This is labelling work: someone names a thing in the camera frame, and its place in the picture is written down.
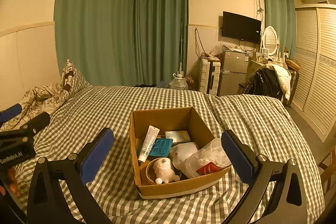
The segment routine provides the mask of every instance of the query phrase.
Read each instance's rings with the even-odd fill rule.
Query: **tissue box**
[[[165,132],[167,139],[172,139],[173,143],[171,146],[180,144],[180,143],[188,143],[191,142],[188,131],[180,130],[180,131],[166,131]]]

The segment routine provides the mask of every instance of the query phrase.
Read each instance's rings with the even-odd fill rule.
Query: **checkered bedsheet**
[[[85,87],[51,115],[50,125],[35,137],[36,157],[16,166],[25,210],[37,159],[64,159],[108,127],[114,131],[115,143],[95,180],[87,186],[113,223],[221,223],[247,189],[233,168],[214,186],[176,198],[143,200],[134,186],[128,144],[130,112],[189,106],[197,110],[216,137],[231,129],[256,154],[281,162],[295,158],[307,196],[308,223],[318,218],[324,209],[319,172],[305,139],[280,101],[255,95],[216,97],[195,91],[125,86]],[[73,215],[82,220],[64,182],[61,187]],[[252,220],[262,215],[273,187],[270,183]]]

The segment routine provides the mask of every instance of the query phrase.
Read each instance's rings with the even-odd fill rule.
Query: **toothpaste tube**
[[[145,141],[143,142],[142,148],[140,150],[140,155],[138,160],[141,162],[145,162],[148,154],[152,150],[152,146],[155,142],[156,137],[159,134],[160,129],[154,127],[154,126],[149,126],[146,134]]]

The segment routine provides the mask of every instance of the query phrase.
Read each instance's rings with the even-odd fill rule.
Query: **television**
[[[234,13],[223,12],[223,37],[260,43],[260,32],[260,20]]]

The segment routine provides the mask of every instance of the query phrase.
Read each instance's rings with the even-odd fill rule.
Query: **green curtain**
[[[135,85],[133,0],[55,0],[60,71],[70,59],[93,85]]]
[[[265,0],[265,26],[272,26],[280,37],[280,52],[285,47],[289,57],[295,57],[296,14],[294,0]]]
[[[169,81],[179,68],[183,23],[182,70],[186,71],[188,0],[134,0],[137,81]]]

